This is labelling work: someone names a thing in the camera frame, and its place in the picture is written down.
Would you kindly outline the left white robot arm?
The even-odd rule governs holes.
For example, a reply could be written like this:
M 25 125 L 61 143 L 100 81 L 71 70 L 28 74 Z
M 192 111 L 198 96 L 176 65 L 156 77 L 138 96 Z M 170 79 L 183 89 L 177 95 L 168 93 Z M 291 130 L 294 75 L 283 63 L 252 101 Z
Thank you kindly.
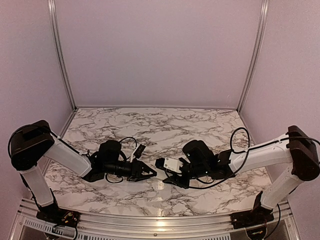
M 122 144 L 107 140 L 93 154 L 82 154 L 51 131 L 45 120 L 18 128 L 8 141 L 8 154 L 12 166 L 19 172 L 33 194 L 37 205 L 53 223 L 63 219 L 38 162 L 43 158 L 63 165 L 86 182 L 102 180 L 106 175 L 124 177 L 128 182 L 139 182 L 157 176 L 157 172 L 140 161 L 144 145 L 139 145 L 127 159 Z

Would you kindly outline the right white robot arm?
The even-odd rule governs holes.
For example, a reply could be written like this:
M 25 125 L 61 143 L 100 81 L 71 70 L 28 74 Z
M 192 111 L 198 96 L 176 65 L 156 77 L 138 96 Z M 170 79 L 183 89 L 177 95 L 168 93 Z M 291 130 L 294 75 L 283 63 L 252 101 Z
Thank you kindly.
M 192 140 L 182 148 L 186 158 L 158 158 L 155 166 L 167 175 L 164 183 L 188 189 L 191 179 L 209 176 L 221 184 L 246 171 L 287 164 L 272 185 L 258 194 L 247 214 L 252 224 L 258 224 L 301 183 L 320 175 L 317 144 L 317 140 L 292 125 L 280 137 L 241 151 L 230 148 L 214 154 L 202 140 Z

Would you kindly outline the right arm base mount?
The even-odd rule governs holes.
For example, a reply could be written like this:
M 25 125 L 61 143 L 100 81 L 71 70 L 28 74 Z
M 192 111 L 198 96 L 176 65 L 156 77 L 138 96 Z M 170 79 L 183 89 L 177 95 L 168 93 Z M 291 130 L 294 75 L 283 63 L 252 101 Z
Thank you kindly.
M 251 210 L 239 211 L 230 215 L 234 229 L 266 224 L 274 220 L 273 210 L 262 207 L 262 194 L 263 192 L 261 191 L 256 196 Z

